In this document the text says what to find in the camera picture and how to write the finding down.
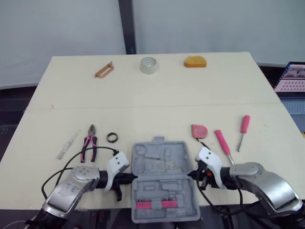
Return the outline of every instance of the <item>black ring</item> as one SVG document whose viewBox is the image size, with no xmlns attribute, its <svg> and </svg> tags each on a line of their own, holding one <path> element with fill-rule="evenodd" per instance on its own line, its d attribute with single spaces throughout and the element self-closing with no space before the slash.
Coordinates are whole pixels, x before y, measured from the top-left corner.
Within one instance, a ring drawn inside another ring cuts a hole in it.
<svg viewBox="0 0 305 229">
<path fill-rule="evenodd" d="M 111 136 L 116 136 L 116 138 L 114 140 L 110 140 L 109 138 Z M 119 139 L 118 135 L 114 132 L 111 132 L 107 135 L 107 141 L 110 142 L 110 143 L 115 143 L 118 139 Z"/>
</svg>

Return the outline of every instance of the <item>pink pliers handle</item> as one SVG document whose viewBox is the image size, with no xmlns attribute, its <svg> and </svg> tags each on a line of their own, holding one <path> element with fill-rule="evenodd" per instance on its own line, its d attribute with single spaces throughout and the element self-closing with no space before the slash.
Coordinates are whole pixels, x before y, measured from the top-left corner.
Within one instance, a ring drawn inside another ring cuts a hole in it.
<svg viewBox="0 0 305 229">
<path fill-rule="evenodd" d="M 95 161 L 96 153 L 97 153 L 97 148 L 96 148 L 96 146 L 97 146 L 97 137 L 96 136 L 87 136 L 84 139 L 84 146 L 81 149 L 81 151 L 82 151 L 82 153 L 81 153 L 81 163 L 85 162 L 85 156 L 86 156 L 85 149 L 88 147 L 90 141 L 92 141 L 92 146 L 93 146 L 93 153 L 92 153 L 91 161 L 92 162 Z"/>
</svg>

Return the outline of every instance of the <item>pink screwdriver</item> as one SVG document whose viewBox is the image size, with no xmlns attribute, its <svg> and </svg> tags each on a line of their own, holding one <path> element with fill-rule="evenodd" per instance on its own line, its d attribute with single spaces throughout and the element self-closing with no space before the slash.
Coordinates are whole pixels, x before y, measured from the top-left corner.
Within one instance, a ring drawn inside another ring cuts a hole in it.
<svg viewBox="0 0 305 229">
<path fill-rule="evenodd" d="M 238 152 L 240 152 L 240 148 L 242 146 L 244 134 L 247 133 L 249 122 L 250 122 L 250 116 L 249 115 L 245 115 L 244 119 L 243 119 L 243 122 L 242 122 L 242 128 L 240 129 L 240 133 L 242 133 L 242 137 L 241 137 L 240 142 L 239 142 L 238 147 L 237 147 L 237 151 Z"/>
<path fill-rule="evenodd" d="M 234 161 L 233 161 L 233 158 L 231 157 L 231 151 L 230 151 L 230 148 L 228 146 L 228 144 L 226 143 L 225 139 L 224 139 L 224 136 L 223 134 L 221 133 L 221 130 L 215 130 L 215 135 L 218 139 L 218 142 L 221 146 L 221 148 L 223 149 L 224 151 L 224 154 L 227 155 L 228 157 L 228 160 L 230 162 L 230 165 L 234 165 Z"/>
</svg>

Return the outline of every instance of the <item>gray tool case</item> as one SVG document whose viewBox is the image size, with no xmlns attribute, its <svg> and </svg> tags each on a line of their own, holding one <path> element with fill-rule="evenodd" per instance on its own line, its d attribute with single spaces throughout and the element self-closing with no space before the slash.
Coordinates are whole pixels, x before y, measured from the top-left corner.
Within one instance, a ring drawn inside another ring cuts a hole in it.
<svg viewBox="0 0 305 229">
<path fill-rule="evenodd" d="M 136 143 L 132 148 L 132 220 L 135 223 L 195 221 L 200 217 L 185 142 Z"/>
</svg>

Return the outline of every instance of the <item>pliers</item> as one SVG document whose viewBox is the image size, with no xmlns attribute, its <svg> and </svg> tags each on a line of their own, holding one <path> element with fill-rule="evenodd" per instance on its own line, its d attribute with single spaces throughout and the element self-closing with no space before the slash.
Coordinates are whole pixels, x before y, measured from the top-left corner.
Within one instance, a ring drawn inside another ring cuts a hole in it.
<svg viewBox="0 0 305 229">
<path fill-rule="evenodd" d="M 97 137 L 95 136 L 95 127 L 94 125 L 91 125 L 89 130 L 88 130 L 88 136 L 85 137 L 84 140 L 84 146 L 82 147 L 81 151 L 81 162 L 84 163 L 85 162 L 85 149 L 87 148 L 87 146 L 89 145 L 89 142 L 92 141 L 92 147 L 93 147 L 93 153 L 92 153 L 92 158 L 91 161 L 94 162 L 95 161 L 95 157 L 96 157 L 96 152 L 97 152 L 97 148 L 96 148 L 96 144 L 97 144 Z"/>
</svg>

